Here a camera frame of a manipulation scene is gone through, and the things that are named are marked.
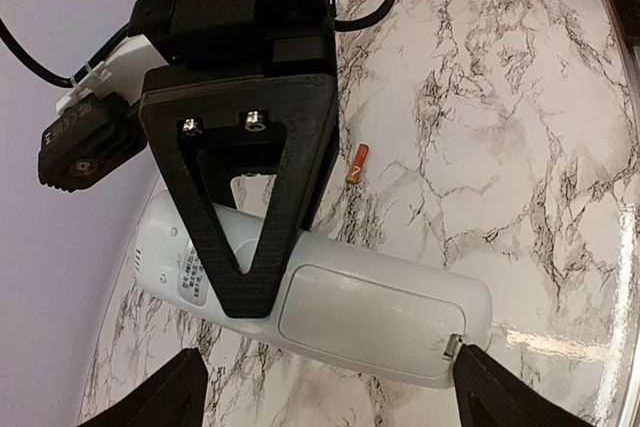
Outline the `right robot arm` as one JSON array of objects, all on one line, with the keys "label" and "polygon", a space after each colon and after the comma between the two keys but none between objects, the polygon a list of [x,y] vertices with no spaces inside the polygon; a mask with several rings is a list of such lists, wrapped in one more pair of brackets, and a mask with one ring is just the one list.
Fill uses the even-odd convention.
[{"label": "right robot arm", "polygon": [[[334,0],[138,0],[128,32],[165,65],[145,73],[139,118],[224,313],[271,313],[310,227],[338,142]],[[275,182],[242,272],[216,213],[245,174]]]}]

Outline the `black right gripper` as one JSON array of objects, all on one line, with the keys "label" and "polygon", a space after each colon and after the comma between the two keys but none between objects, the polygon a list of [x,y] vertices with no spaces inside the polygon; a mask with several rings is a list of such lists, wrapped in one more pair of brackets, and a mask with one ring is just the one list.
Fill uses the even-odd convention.
[{"label": "black right gripper", "polygon": [[140,119],[153,154],[178,146],[178,130],[190,116],[181,110],[172,121],[161,120],[150,104],[155,90],[264,79],[263,95],[234,117],[244,121],[257,111],[273,122],[288,99],[277,92],[285,80],[335,78],[334,15],[333,0],[138,0],[128,32],[144,36],[168,63],[146,74],[141,94]]}]

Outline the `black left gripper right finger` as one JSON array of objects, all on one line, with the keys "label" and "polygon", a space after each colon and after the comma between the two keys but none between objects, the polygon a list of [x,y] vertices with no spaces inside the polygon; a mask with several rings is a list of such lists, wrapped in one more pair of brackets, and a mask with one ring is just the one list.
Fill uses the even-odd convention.
[{"label": "black left gripper right finger", "polygon": [[591,426],[536,393],[476,345],[461,347],[453,381],[463,427]]}]

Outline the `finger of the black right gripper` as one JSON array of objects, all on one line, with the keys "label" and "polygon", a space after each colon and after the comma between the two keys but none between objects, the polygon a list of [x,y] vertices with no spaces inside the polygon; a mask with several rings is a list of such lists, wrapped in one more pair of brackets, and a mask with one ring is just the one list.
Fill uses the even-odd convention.
[{"label": "finger of the black right gripper", "polygon": [[[148,74],[139,117],[224,313],[267,317],[337,157],[336,78]],[[231,182],[246,174],[275,181],[252,263],[243,271],[216,208],[236,206]]]}]

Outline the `orange battery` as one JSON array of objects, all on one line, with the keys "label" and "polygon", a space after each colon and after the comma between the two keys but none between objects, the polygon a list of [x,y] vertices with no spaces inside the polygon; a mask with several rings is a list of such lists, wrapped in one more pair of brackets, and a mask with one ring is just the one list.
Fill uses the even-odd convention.
[{"label": "orange battery", "polygon": [[369,146],[365,143],[361,143],[358,146],[355,157],[346,176],[346,182],[348,184],[356,185],[360,182],[364,165],[368,158],[369,150]]}]

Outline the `white remote control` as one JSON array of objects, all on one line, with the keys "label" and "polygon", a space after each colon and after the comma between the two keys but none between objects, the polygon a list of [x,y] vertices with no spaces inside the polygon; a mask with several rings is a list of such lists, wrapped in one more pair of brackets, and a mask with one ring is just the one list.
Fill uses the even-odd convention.
[{"label": "white remote control", "polygon": [[134,272],[149,294],[252,339],[327,364],[446,389],[462,345],[491,342],[492,298],[479,279],[304,232],[271,314],[227,316],[170,194],[144,211]]}]

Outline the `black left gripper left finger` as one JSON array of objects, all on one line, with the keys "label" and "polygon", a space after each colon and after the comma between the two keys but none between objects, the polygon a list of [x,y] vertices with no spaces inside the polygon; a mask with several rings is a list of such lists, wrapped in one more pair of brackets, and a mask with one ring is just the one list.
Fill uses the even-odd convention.
[{"label": "black left gripper left finger", "polygon": [[82,427],[200,427],[208,372],[198,349],[186,348],[140,386]]}]

